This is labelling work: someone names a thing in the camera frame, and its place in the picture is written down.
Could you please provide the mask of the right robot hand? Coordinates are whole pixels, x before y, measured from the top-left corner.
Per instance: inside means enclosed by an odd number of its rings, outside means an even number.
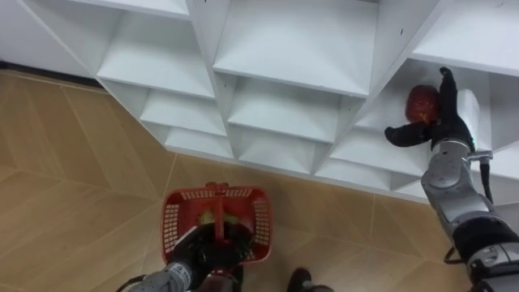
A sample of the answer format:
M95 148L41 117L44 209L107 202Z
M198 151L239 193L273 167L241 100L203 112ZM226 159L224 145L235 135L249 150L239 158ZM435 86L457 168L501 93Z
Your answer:
M431 142L434 148L444 140L459 140L465 143L470 152L475 152L474 140L465 121L457 110L457 83L453 72L447 67L439 69L442 75L439 92L439 117L430 123L412 122L401 127L387 127L386 140L399 148L409 148Z

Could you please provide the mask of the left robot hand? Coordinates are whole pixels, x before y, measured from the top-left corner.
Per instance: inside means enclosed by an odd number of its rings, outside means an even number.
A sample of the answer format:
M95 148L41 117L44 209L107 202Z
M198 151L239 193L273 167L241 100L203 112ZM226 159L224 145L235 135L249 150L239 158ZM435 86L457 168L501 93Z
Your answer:
M232 271L251 251L252 232L241 224L224 224L224 239L215 238L215 224L191 228L174 245L168 264L180 272L183 288L198 289L214 270Z

